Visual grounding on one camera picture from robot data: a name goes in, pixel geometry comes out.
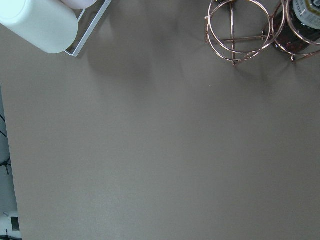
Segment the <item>white cylindrical cup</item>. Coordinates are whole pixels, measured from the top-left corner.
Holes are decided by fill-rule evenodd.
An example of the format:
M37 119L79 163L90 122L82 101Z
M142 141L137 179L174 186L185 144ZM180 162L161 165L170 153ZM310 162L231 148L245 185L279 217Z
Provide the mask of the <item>white cylindrical cup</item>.
M59 0L2 0L0 23L40 50L67 50L78 34L78 20Z

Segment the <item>tea bottle in rack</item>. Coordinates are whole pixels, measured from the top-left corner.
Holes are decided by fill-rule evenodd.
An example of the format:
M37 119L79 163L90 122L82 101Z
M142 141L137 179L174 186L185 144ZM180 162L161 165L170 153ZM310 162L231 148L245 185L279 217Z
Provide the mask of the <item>tea bottle in rack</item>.
M286 0L286 11L273 18L273 30L277 33L284 22L281 33L273 42L281 52L300 54L311 43L320 43L320 2L318 0Z

